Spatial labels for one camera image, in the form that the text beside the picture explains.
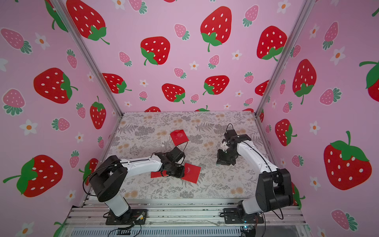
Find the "red envelope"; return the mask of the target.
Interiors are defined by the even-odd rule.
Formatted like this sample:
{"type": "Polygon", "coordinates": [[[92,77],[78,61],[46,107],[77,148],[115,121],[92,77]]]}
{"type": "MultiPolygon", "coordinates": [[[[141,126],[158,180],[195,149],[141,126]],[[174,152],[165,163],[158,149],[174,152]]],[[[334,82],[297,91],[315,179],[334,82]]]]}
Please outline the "red envelope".
{"type": "Polygon", "coordinates": [[[184,176],[181,179],[196,184],[200,176],[201,167],[185,163],[184,168],[184,176]]]}
{"type": "Polygon", "coordinates": [[[175,146],[189,142],[189,139],[183,129],[171,132],[170,136],[175,146]]]}
{"type": "Polygon", "coordinates": [[[162,177],[162,173],[161,172],[152,172],[151,173],[151,178],[159,178],[159,177],[162,177]]]}

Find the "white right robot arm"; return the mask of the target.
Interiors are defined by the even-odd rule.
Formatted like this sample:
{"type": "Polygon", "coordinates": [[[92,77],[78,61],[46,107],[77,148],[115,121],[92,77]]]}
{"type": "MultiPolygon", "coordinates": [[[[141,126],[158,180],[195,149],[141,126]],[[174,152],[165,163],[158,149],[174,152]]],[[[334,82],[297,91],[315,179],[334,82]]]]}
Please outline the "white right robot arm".
{"type": "Polygon", "coordinates": [[[289,171],[279,169],[257,150],[247,134],[238,135],[234,129],[224,134],[222,145],[217,153],[217,165],[236,165],[238,157],[244,158],[258,174],[255,196],[239,202],[239,217],[281,210],[293,204],[292,181],[289,171]]]}

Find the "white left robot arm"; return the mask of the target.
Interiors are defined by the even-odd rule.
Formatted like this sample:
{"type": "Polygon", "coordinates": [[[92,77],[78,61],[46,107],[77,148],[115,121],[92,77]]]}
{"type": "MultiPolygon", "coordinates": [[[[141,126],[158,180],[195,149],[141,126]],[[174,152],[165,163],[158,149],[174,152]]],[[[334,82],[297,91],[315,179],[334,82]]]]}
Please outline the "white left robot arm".
{"type": "Polygon", "coordinates": [[[186,155],[178,147],[170,152],[152,153],[140,159],[119,159],[116,155],[108,157],[95,171],[88,175],[88,180],[99,202],[104,202],[110,209],[110,215],[116,219],[129,219],[132,210],[126,199],[119,193],[126,178],[136,175],[166,172],[168,176],[183,178],[186,155]]]}

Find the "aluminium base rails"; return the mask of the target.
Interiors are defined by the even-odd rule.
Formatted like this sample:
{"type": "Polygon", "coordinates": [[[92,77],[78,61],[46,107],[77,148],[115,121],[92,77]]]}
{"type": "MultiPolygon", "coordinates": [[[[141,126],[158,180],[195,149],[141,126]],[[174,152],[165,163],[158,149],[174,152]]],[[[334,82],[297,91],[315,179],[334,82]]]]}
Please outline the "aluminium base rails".
{"type": "Polygon", "coordinates": [[[237,198],[129,199],[134,216],[128,223],[110,218],[109,208],[95,199],[73,207],[60,237],[311,237],[297,206],[237,217],[237,198]]]}

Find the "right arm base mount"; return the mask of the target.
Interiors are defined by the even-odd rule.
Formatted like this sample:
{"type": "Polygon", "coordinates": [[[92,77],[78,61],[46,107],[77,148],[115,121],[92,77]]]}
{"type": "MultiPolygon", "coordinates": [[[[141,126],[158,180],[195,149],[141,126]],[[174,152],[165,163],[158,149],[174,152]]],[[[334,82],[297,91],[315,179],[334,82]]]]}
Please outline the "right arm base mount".
{"type": "Polygon", "coordinates": [[[260,213],[246,214],[241,205],[233,208],[224,208],[219,214],[226,224],[263,224],[264,218],[260,213]]]}

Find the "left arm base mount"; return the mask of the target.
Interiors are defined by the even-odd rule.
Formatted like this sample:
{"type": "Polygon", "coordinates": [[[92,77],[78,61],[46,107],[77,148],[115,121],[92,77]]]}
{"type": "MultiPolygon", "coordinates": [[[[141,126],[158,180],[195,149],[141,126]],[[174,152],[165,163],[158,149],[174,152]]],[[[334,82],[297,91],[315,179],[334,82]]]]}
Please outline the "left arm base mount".
{"type": "Polygon", "coordinates": [[[106,225],[144,225],[148,214],[147,209],[129,209],[120,217],[111,210],[108,213],[106,225]]]}

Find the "aluminium frame post left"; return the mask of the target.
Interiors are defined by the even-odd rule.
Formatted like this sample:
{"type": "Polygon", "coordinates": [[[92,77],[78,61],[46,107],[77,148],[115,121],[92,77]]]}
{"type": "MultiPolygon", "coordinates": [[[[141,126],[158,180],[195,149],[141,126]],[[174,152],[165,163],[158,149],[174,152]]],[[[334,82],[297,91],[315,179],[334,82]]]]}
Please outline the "aluminium frame post left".
{"type": "Polygon", "coordinates": [[[53,5],[56,8],[57,14],[60,16],[61,20],[67,27],[69,34],[73,38],[75,44],[77,45],[78,49],[80,50],[82,56],[84,57],[88,67],[90,68],[92,74],[95,76],[96,81],[100,85],[104,95],[112,105],[115,113],[118,117],[122,118],[123,112],[116,102],[111,90],[109,89],[102,73],[99,70],[99,67],[97,66],[96,62],[94,61],[94,58],[91,55],[90,50],[86,46],[85,42],[83,41],[82,36],[80,35],[79,31],[77,30],[74,22],[72,21],[71,17],[69,16],[69,13],[66,8],[66,1],[58,1],[53,0],[51,1],[53,5]]]}

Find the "aluminium frame post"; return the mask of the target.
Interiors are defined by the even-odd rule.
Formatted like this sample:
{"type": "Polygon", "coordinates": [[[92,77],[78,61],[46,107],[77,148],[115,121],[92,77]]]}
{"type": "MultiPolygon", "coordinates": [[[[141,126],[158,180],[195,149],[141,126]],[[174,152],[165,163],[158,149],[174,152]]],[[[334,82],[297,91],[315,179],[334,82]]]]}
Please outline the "aluminium frame post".
{"type": "Polygon", "coordinates": [[[288,36],[288,40],[286,42],[286,45],[285,45],[285,47],[284,47],[284,49],[283,49],[283,51],[282,51],[282,53],[278,59],[278,62],[274,68],[274,71],[271,75],[271,78],[269,80],[267,88],[264,92],[264,96],[263,96],[263,98],[262,98],[262,100],[261,100],[261,102],[257,108],[257,111],[255,112],[256,118],[258,118],[260,116],[266,102],[268,101],[268,97],[270,96],[271,92],[273,91],[275,84],[277,83],[279,76],[284,69],[284,65],[290,56],[290,51],[291,51],[292,47],[295,46],[295,43],[296,43],[301,31],[303,30],[303,27],[304,27],[305,23],[307,22],[308,17],[310,15],[314,5],[315,5],[315,0],[312,0],[312,1],[307,0],[307,1],[303,2],[303,5],[299,11],[298,17],[297,17],[297,19],[293,25],[291,33],[288,36]]]}
{"type": "Polygon", "coordinates": [[[51,1],[53,5],[56,8],[57,14],[60,16],[61,20],[67,27],[69,34],[73,38],[75,44],[77,45],[78,49],[80,50],[82,56],[84,57],[88,67],[90,68],[92,74],[95,76],[96,81],[100,85],[104,95],[112,105],[115,113],[118,117],[122,118],[123,112],[116,102],[111,90],[109,89],[102,73],[99,70],[99,67],[97,66],[96,62],[94,61],[94,58],[91,55],[90,50],[86,46],[85,42],[83,41],[82,36],[80,35],[79,31],[77,30],[74,22],[72,21],[71,17],[69,16],[69,13],[66,8],[66,1],[58,1],[53,0],[51,1]]]}

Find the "aluminium frame post right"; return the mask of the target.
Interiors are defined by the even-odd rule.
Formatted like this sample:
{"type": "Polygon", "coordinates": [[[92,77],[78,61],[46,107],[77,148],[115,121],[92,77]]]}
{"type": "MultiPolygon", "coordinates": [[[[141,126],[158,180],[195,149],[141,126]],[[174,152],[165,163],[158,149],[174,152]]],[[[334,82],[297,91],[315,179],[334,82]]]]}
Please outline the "aluminium frame post right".
{"type": "Polygon", "coordinates": [[[269,80],[267,88],[264,92],[264,96],[263,96],[263,98],[262,98],[262,100],[261,100],[261,102],[257,108],[257,111],[255,112],[256,118],[258,118],[260,116],[266,102],[268,101],[268,97],[270,96],[271,92],[273,91],[275,84],[277,83],[279,76],[284,69],[284,65],[290,56],[290,51],[291,51],[292,47],[295,46],[295,43],[296,43],[301,31],[303,30],[303,27],[304,27],[305,23],[307,22],[308,17],[310,15],[314,5],[315,5],[315,0],[312,0],[312,1],[307,0],[307,1],[303,2],[303,5],[299,11],[298,17],[297,17],[297,19],[293,25],[291,33],[288,36],[288,40],[286,42],[286,45],[285,45],[285,47],[284,47],[284,49],[283,49],[283,51],[282,51],[282,53],[278,59],[278,62],[274,68],[274,71],[271,75],[271,78],[269,80]]]}

